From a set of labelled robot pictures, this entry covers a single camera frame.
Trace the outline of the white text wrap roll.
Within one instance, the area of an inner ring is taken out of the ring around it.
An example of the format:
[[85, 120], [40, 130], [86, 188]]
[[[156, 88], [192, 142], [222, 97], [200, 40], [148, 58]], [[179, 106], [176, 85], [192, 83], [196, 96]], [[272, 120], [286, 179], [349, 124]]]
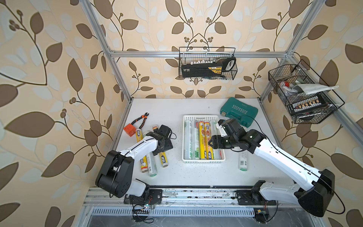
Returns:
[[248, 170], [248, 152], [247, 151], [241, 151], [239, 153], [239, 169], [241, 171], [247, 171]]

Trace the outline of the yellow red-end wrap roll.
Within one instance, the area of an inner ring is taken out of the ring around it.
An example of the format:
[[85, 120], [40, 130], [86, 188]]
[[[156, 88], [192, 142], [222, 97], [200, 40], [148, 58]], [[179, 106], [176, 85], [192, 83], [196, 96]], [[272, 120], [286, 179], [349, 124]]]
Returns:
[[[137, 142], [140, 142], [143, 140], [143, 134], [142, 134], [142, 130], [141, 129], [137, 129], [136, 130], [136, 138], [137, 138]], [[141, 160], [140, 160], [140, 169], [142, 173], [146, 173], [148, 172], [148, 166], [147, 166], [147, 157], [144, 156]]]

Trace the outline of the green grape wrap roll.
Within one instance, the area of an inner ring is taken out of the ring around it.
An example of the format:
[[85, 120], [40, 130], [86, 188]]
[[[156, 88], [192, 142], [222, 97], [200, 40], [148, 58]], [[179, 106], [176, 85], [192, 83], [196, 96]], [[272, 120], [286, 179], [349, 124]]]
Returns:
[[192, 152], [193, 159], [200, 159], [199, 122], [196, 119], [192, 120]]

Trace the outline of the white plastic perforated basket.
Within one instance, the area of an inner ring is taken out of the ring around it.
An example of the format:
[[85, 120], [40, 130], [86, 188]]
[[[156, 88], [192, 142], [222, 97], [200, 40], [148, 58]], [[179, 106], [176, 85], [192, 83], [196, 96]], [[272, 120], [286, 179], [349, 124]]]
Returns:
[[208, 141], [218, 135], [217, 115], [185, 115], [183, 117], [182, 160], [186, 163], [221, 163], [224, 150], [213, 149]]

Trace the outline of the white green wrap roll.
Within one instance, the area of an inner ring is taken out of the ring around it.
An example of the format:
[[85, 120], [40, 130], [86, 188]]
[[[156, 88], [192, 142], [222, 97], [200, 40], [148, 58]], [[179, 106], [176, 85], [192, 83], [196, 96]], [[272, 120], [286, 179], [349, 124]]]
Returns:
[[[212, 120], [211, 122], [211, 133], [212, 133], [212, 136], [214, 135], [218, 135], [218, 130], [217, 130], [217, 126], [216, 126], [216, 120]], [[222, 156], [221, 156], [221, 150], [220, 149], [213, 149], [213, 152], [214, 152], [214, 159], [215, 160], [221, 160], [222, 159]]]

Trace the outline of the yellow wrap roll group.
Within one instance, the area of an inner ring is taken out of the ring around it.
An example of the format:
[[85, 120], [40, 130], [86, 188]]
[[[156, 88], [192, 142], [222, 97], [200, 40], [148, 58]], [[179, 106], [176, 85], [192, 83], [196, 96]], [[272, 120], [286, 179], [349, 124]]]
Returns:
[[204, 122], [202, 121], [198, 122], [198, 126], [199, 126], [200, 159], [207, 159]]
[[212, 137], [209, 122], [205, 122], [205, 134], [206, 134], [206, 143], [207, 143], [206, 150], [207, 150], [208, 160], [213, 160], [214, 159], [213, 148], [209, 145], [209, 141]]

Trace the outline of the green red-cap wrap roll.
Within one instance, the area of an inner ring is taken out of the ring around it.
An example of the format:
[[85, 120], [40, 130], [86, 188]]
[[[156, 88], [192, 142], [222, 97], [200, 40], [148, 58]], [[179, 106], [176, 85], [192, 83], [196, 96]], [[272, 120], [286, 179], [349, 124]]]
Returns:
[[184, 124], [184, 158], [192, 159], [192, 122], [186, 120]]

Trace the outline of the socket set in right basket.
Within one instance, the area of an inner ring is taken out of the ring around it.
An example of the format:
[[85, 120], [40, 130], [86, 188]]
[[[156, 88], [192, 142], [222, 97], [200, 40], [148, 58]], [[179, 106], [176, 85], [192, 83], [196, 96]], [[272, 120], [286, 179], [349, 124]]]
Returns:
[[293, 103], [288, 106], [290, 113], [300, 114], [305, 112], [311, 112], [313, 110], [328, 106], [328, 103], [321, 95], [317, 95], [305, 100]]

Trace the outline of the black yellow tool in basket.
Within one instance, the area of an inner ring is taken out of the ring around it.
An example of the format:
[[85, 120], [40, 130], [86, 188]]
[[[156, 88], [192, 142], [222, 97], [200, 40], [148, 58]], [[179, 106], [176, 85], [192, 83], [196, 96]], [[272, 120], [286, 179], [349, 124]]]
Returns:
[[179, 72], [183, 78], [233, 79], [237, 73], [236, 58], [191, 61], [181, 64]]

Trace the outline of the red black pliers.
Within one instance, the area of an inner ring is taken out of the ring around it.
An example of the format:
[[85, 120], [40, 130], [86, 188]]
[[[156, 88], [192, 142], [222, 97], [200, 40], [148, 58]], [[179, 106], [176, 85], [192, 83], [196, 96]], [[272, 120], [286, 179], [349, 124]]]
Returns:
[[140, 129], [144, 126], [144, 124], [145, 124], [145, 122], [146, 122], [146, 120], [147, 120], [147, 117], [149, 116], [149, 113], [145, 113], [144, 115], [142, 115], [141, 117], [139, 117], [139, 118], [137, 118], [137, 119], [135, 119], [134, 121], [132, 121], [131, 122], [131, 125], [134, 125], [137, 121], [139, 121], [139, 120], [143, 120], [142, 121], [142, 124], [140, 125]]

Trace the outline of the green plastic tool case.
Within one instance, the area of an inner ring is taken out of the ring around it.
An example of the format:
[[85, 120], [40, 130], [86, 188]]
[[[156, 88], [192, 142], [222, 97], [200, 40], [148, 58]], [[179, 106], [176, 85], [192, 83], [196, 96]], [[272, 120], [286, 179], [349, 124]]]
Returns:
[[221, 107], [220, 114], [236, 119], [240, 125], [249, 128], [258, 114], [258, 109], [231, 97]]

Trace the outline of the orange red cube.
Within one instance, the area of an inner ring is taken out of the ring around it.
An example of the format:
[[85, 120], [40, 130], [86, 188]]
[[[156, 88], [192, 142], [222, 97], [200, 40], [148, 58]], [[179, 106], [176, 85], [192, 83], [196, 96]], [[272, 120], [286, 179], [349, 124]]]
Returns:
[[126, 134], [130, 137], [132, 137], [136, 133], [136, 128], [132, 124], [126, 125], [123, 130], [126, 132]]

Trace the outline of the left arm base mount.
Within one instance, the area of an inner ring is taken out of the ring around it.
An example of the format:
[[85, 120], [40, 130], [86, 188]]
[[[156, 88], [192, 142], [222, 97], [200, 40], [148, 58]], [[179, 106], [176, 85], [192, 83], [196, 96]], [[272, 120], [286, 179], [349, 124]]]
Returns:
[[147, 189], [140, 197], [135, 195], [126, 195], [124, 204], [131, 205], [156, 205], [161, 204], [163, 197], [163, 190], [161, 189]]

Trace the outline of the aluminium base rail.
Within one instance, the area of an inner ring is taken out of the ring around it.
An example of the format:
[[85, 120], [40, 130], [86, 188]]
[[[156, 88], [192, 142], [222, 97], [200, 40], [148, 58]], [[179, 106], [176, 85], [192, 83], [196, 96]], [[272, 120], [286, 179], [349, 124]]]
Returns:
[[[235, 197], [235, 192], [237, 190], [252, 190], [257, 192], [253, 187], [243, 186], [243, 187], [161, 187], [153, 186], [150, 189], [161, 189], [163, 190], [163, 197], [161, 204], [156, 204], [158, 206], [222, 206], [222, 207], [232, 207], [238, 206], [238, 201]], [[92, 187], [89, 189], [86, 198], [83, 202], [84, 206], [124, 206], [131, 204], [124, 204], [124, 198], [117, 198], [116, 196], [110, 196], [108, 192]], [[277, 202], [276, 206], [281, 208], [301, 208], [300, 205], [294, 204], [292, 202], [282, 201], [282, 199], [273, 199]], [[245, 206], [245, 207], [263, 207], [263, 206]]]

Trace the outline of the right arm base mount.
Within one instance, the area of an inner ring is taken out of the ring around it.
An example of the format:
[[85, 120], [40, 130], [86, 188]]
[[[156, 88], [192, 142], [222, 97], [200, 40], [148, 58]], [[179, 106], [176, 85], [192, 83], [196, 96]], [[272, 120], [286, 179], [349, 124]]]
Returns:
[[235, 197], [239, 205], [244, 206], [276, 206], [276, 201], [268, 201], [259, 192], [252, 190], [237, 190]]

